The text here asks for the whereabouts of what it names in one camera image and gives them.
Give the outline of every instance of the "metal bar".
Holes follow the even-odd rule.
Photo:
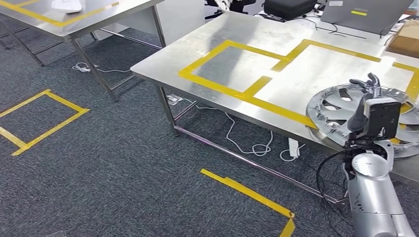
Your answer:
[[[6,43],[5,43],[5,42],[3,42],[2,40],[0,40],[0,45],[1,45],[4,49],[6,49],[6,50],[10,49],[10,48],[6,45]]]
[[[179,131],[177,131],[175,129],[176,122],[175,122],[175,120],[173,118],[173,115],[171,114],[171,110],[170,110],[170,106],[169,106],[168,100],[166,98],[165,90],[161,86],[158,86],[158,85],[154,85],[154,86],[156,87],[157,95],[159,97],[160,103],[163,106],[163,110],[165,111],[166,117],[168,118],[168,120],[169,120],[169,122],[171,124],[171,126],[170,126],[171,129],[172,129],[172,131],[173,131],[173,133],[174,133],[175,136],[179,136]]]
[[[219,149],[219,150],[221,150],[221,151],[223,151],[225,153],[228,153],[228,154],[234,156],[235,158],[238,158],[238,159],[240,159],[240,160],[242,160],[242,161],[244,161],[244,162],[246,162],[246,163],[248,163],[250,165],[253,165],[253,166],[255,166],[257,168],[260,168],[260,169],[262,169],[264,171],[267,171],[267,172],[269,172],[269,173],[271,173],[271,174],[273,174],[275,176],[278,176],[278,177],[280,177],[282,179],[285,179],[285,180],[291,182],[292,184],[296,185],[297,187],[302,188],[302,189],[304,189],[306,191],[309,191],[310,193],[312,193],[314,195],[317,195],[319,197],[322,197],[322,195],[320,194],[320,192],[318,190],[316,190],[316,189],[314,189],[314,188],[312,188],[310,186],[307,186],[307,185],[305,185],[305,184],[303,184],[303,183],[301,183],[301,182],[299,182],[297,180],[294,180],[294,179],[292,179],[292,178],[290,178],[290,177],[288,177],[288,176],[286,176],[286,175],[284,175],[284,174],[282,174],[282,173],[280,173],[278,171],[275,171],[275,170],[273,170],[271,168],[268,168],[266,166],[263,166],[261,164],[258,164],[256,162],[254,162],[254,161],[252,161],[250,159],[247,159],[247,158],[245,158],[245,157],[243,157],[243,156],[241,156],[241,155],[239,155],[237,153],[234,153],[234,152],[232,152],[232,151],[230,151],[230,150],[228,150],[228,149],[226,149],[226,148],[224,148],[224,147],[222,147],[222,146],[220,146],[220,145],[218,145],[216,143],[213,143],[210,140],[207,140],[207,139],[205,139],[205,138],[203,138],[203,137],[201,137],[199,135],[196,135],[195,133],[192,133],[192,132],[190,132],[190,131],[182,128],[182,127],[175,126],[174,128],[177,129],[177,130],[179,130],[179,131],[181,131],[181,132],[183,132],[183,133],[185,133],[185,134],[187,134],[187,135],[189,135],[189,136],[191,136],[191,137],[194,137],[195,139],[198,139],[198,140],[200,140],[200,141],[202,141],[202,142],[204,142],[204,143],[206,143],[206,144],[208,144],[208,145],[210,145],[212,147],[215,147],[215,148],[217,148],[217,149]],[[326,196],[326,199],[329,202],[331,202],[332,204],[336,204],[338,202],[337,199],[335,199],[335,198],[333,198],[333,197],[331,197],[329,195],[325,195],[325,196]]]
[[[28,52],[30,54],[30,56],[42,67],[44,66],[44,64],[42,63],[42,61],[36,56],[34,55],[34,53],[14,34],[14,32],[9,29],[6,24],[0,20],[0,25],[3,26],[7,32],[9,32],[9,35],[11,35],[24,49],[26,52]]]
[[[134,75],[131,75],[125,79],[123,79],[122,81],[118,82],[117,84],[111,86],[111,90],[115,90],[116,88],[120,87],[121,85],[123,85],[125,82],[131,80],[132,78],[134,78]]]
[[[97,41],[96,36],[94,36],[93,32],[90,32],[90,36],[92,37],[93,41]]]
[[[86,52],[82,49],[82,46],[79,44],[79,42],[76,39],[72,39],[71,44],[76,49],[77,53],[82,57],[84,62],[87,64],[87,66],[90,68],[91,72],[93,73],[94,77],[98,80],[98,82],[105,88],[106,92],[108,92],[109,96],[113,101],[118,101],[117,97],[113,93],[113,91],[110,89],[109,85],[105,82],[102,75],[99,73],[99,71],[96,69],[95,65],[92,63],[92,61],[89,59]]]
[[[160,18],[159,18],[159,14],[157,12],[157,8],[156,6],[152,6],[151,10],[153,11],[153,17],[154,17],[154,22],[156,23],[156,30],[157,30],[157,35],[159,36],[160,39],[160,44],[162,45],[162,48],[166,47],[166,39],[165,39],[165,35],[163,34],[163,30],[162,30],[162,24],[160,23]]]
[[[103,29],[103,28],[100,28],[99,30],[104,31],[104,32],[107,32],[107,33],[110,33],[110,34],[113,34],[113,35],[116,35],[116,36],[119,36],[119,37],[122,37],[122,38],[124,38],[126,40],[130,40],[130,41],[133,41],[133,42],[136,42],[136,43],[143,44],[143,45],[148,46],[150,48],[154,48],[154,49],[157,49],[157,50],[162,49],[161,47],[156,46],[154,44],[150,44],[150,43],[141,41],[139,39],[135,39],[135,38],[132,38],[132,37],[129,37],[129,36],[125,36],[125,35],[122,35],[122,34],[119,34],[119,33],[113,32],[113,31],[109,31],[109,30],[106,30],[106,29]]]
[[[184,110],[182,110],[180,113],[178,113],[175,117],[174,120],[177,121],[178,119],[180,119],[180,117],[184,116],[189,110],[191,110],[196,104],[198,103],[198,101],[194,101],[192,104],[188,105],[188,107],[186,107]]]
[[[34,55],[38,55],[38,54],[40,54],[40,53],[42,53],[42,52],[45,52],[45,51],[49,50],[50,48],[54,48],[54,47],[56,47],[57,45],[60,45],[60,44],[62,44],[62,43],[64,43],[64,41],[61,41],[61,42],[57,42],[57,43],[51,44],[50,46],[47,46],[47,47],[45,47],[45,48],[43,48],[43,49],[41,49],[41,50],[38,50],[38,51],[34,52]]]
[[[342,207],[342,206],[345,206],[345,205],[347,205],[347,204],[349,204],[349,197],[344,197],[344,198],[342,198],[342,199],[339,199],[339,200],[337,200],[336,201],[336,203],[332,203],[334,206],[336,206],[336,207]]]
[[[22,28],[19,28],[19,29],[14,30],[13,32],[14,33],[19,33],[21,31],[24,31],[24,30],[27,30],[27,29],[29,29],[29,27],[22,27]],[[3,35],[0,35],[0,39],[1,38],[4,38],[4,37],[7,37],[7,36],[9,36],[9,33],[5,33]]]

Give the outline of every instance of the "table leg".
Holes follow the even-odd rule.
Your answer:
[[[84,62],[87,64],[87,66],[90,68],[91,72],[93,73],[94,77],[99,81],[99,83],[105,88],[105,90],[108,92],[109,96],[113,101],[118,101],[117,97],[113,93],[112,89],[109,87],[109,85],[105,82],[102,75],[99,73],[99,71],[96,70],[96,67],[92,63],[92,61],[87,56],[86,52],[82,49],[81,45],[76,39],[71,40],[71,44],[76,49],[77,53],[82,57]]]
[[[153,11],[154,22],[156,23],[156,29],[157,29],[157,34],[160,39],[160,44],[162,45],[162,48],[164,48],[166,47],[166,40],[165,40],[165,36],[163,35],[162,25],[160,23],[160,18],[159,18],[159,14],[157,12],[156,6],[155,5],[152,6],[151,10]]]
[[[157,96],[159,97],[160,103],[163,106],[163,110],[165,111],[166,117],[168,118],[172,131],[174,133],[174,135],[177,137],[179,136],[179,131],[176,130],[174,127],[176,126],[176,122],[174,121],[173,115],[171,113],[170,110],[170,105],[168,103],[168,100],[166,98],[166,93],[165,90],[163,89],[163,87],[155,85],[156,87],[156,91],[157,91]]]
[[[15,35],[15,33],[13,32],[13,30],[9,29],[6,24],[0,20],[0,26],[2,26],[3,28],[6,29],[6,31],[9,33],[10,36],[12,36],[24,49],[26,52],[28,52],[30,54],[30,56],[42,67],[44,66],[44,64],[42,63],[42,61]]]
[[[94,36],[93,32],[90,33],[90,36],[92,37],[93,41],[97,41],[96,37]]]

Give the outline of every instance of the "yellow label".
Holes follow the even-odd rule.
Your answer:
[[[352,11],[351,13],[355,14],[355,15],[360,15],[360,16],[366,16],[367,15],[366,12],[361,12],[361,11]]]

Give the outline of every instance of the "gray carpet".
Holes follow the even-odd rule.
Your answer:
[[[128,30],[136,38],[153,36]],[[18,34],[33,50],[54,42],[33,30]],[[204,236],[276,237],[287,219],[269,207],[200,173],[205,168],[230,177],[295,213],[293,237],[337,236],[321,199],[186,135],[174,137],[152,84],[133,80],[112,102],[89,73],[71,69],[80,62],[68,44],[40,55],[39,67],[16,42],[0,49],[0,111],[45,90],[91,109],[74,122],[17,157],[17,147],[0,137],[0,236],[44,237],[65,231],[68,237]],[[155,51],[111,37],[81,39],[95,64],[104,70],[127,70]],[[119,73],[106,74],[110,81]],[[181,102],[173,109],[186,106]],[[25,142],[74,114],[45,96],[0,118],[0,126]],[[269,131],[235,118],[231,134],[240,146],[266,143]],[[231,121],[214,110],[193,110],[180,124],[237,151],[225,138]],[[312,187],[314,171],[327,156],[309,147],[301,158],[283,162],[287,139],[274,134],[272,152],[248,156]],[[341,195],[343,174],[338,161],[325,169],[327,192]],[[397,187],[413,229],[419,233],[418,190]],[[353,230],[330,214],[343,236]]]

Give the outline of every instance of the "cardboard box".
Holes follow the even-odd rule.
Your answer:
[[[387,51],[419,58],[419,20],[407,21],[393,36]]]

